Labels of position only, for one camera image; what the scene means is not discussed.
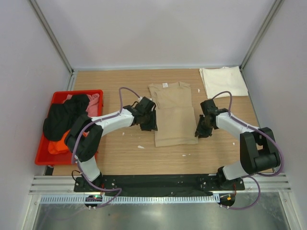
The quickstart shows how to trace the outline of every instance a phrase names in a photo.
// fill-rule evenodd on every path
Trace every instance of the white cloth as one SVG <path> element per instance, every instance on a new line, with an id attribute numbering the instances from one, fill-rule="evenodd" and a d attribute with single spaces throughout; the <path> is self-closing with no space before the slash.
<path id="1" fill-rule="evenodd" d="M 233 96 L 248 96 L 248 89 L 238 66 L 221 69 L 202 68 L 200 73 L 208 99 L 222 91 L 230 91 Z M 223 93 L 217 96 L 219 97 L 229 97 L 229 94 Z"/>

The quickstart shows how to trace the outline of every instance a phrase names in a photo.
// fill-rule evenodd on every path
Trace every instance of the black mounting plate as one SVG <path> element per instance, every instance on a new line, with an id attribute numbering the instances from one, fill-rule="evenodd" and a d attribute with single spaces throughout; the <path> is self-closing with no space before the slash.
<path id="1" fill-rule="evenodd" d="M 245 190 L 243 180 L 234 180 L 229 188 L 221 189 L 215 174 L 182 175 L 104 175 L 103 187 L 122 188 L 120 196 L 165 197 L 165 196 L 211 196 L 211 191 Z M 75 192 L 99 192 L 92 188 L 83 177 L 77 177 Z M 106 193 L 114 196 L 116 192 Z"/>

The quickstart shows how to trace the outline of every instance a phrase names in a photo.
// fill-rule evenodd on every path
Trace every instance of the white wall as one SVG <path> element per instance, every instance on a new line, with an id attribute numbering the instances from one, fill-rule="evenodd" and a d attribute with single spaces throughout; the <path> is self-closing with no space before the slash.
<path id="1" fill-rule="evenodd" d="M 262 127 L 285 154 L 289 182 L 307 217 L 307 1 L 284 1 L 244 69 Z"/>
<path id="2" fill-rule="evenodd" d="M 273 0 L 37 0 L 74 68 L 239 65 Z"/>
<path id="3" fill-rule="evenodd" d="M 20 230 L 43 119 L 69 74 L 26 0 L 0 1 L 0 224 Z"/>

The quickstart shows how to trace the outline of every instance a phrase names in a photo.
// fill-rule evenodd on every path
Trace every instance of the wooden tabletop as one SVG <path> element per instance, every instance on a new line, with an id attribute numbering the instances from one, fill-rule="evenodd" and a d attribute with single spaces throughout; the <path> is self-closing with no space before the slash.
<path id="1" fill-rule="evenodd" d="M 121 86 L 150 98 L 149 84 L 177 81 L 191 85 L 195 119 L 198 122 L 202 114 L 200 103 L 207 99 L 198 69 L 80 71 L 74 89 L 101 89 L 104 92 L 103 114 L 106 115 L 119 109 L 118 89 Z M 122 95 L 124 105 L 137 100 L 129 91 L 122 90 Z M 219 108 L 228 108 L 229 97 L 214 101 Z M 232 112 L 247 123 L 258 125 L 249 97 L 234 97 Z M 239 160 L 239 141 L 218 129 L 213 130 L 212 137 L 199 139 L 197 145 L 156 148 L 154 132 L 141 131 L 139 126 L 132 126 L 102 137 L 98 151 L 97 165 L 103 174 L 216 173 L 219 167 Z M 53 175 L 70 175 L 73 169 L 76 166 L 58 165 L 54 167 Z"/>

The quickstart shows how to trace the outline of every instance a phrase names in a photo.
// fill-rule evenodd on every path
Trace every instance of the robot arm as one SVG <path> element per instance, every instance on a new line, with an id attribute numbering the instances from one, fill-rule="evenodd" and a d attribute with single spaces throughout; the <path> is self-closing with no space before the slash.
<path id="1" fill-rule="evenodd" d="M 227 109 L 218 109 L 213 99 L 201 103 L 204 113 L 200 115 L 195 136 L 207 138 L 213 129 L 224 129 L 240 141 L 240 161 L 218 169 L 220 184 L 278 167 L 281 163 L 277 148 L 255 130 L 260 130 L 274 140 L 272 130 L 246 124 L 229 114 Z"/>
<path id="2" fill-rule="evenodd" d="M 102 184 L 102 174 L 97 167 L 95 153 L 97 152 L 101 137 L 116 129 L 133 125 L 140 125 L 141 130 L 157 130 L 155 103 L 143 97 L 140 102 L 124 106 L 120 111 L 112 114 L 91 118 L 86 115 L 80 116 L 65 138 L 65 144 L 71 152 L 81 130 L 87 124 L 96 120 L 98 122 L 86 130 L 88 132 L 87 136 L 82 136 L 79 143 L 77 143 L 75 158 L 86 177 L 94 185 L 100 187 Z"/>

